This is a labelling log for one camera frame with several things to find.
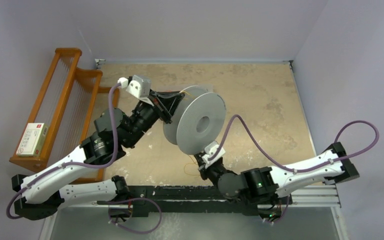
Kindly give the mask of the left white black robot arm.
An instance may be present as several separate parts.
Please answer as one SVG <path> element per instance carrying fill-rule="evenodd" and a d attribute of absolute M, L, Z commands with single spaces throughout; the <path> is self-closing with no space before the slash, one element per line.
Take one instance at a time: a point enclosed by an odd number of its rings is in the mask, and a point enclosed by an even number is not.
<path fill-rule="evenodd" d="M 6 208 L 10 219 L 41 220 L 58 210 L 84 202 L 115 202 L 122 205 L 132 198 L 126 180 L 114 176 L 109 180 L 74 184 L 92 170 L 104 169 L 125 156 L 126 148 L 134 148 L 158 121 L 169 124 L 185 94 L 181 91 L 151 90 L 148 102 L 140 101 L 126 115 L 110 107 L 94 121 L 95 132 L 63 159 L 41 172 L 12 177 L 16 195 Z"/>

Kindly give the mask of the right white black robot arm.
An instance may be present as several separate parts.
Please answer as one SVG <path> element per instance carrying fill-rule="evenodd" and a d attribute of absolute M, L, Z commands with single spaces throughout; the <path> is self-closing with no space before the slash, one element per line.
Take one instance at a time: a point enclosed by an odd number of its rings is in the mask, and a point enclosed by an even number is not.
<path fill-rule="evenodd" d="M 339 184 L 360 177 L 355 165 L 346 157 L 340 142 L 332 143 L 316 157 L 286 166 L 253 168 L 241 173 L 228 170 L 223 158 L 209 160 L 209 154 L 194 155 L 203 180 L 210 180 L 229 202 L 272 204 L 295 190 L 322 182 Z"/>

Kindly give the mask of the grey cable spool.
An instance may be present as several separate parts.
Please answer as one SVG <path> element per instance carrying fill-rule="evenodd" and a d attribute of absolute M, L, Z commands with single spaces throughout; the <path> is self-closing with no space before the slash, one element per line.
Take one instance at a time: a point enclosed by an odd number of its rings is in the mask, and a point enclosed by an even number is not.
<path fill-rule="evenodd" d="M 187 155 L 202 152 L 219 136 L 227 115 L 223 98 L 206 88 L 193 85 L 175 110 L 172 123 L 163 124 L 165 138 Z"/>

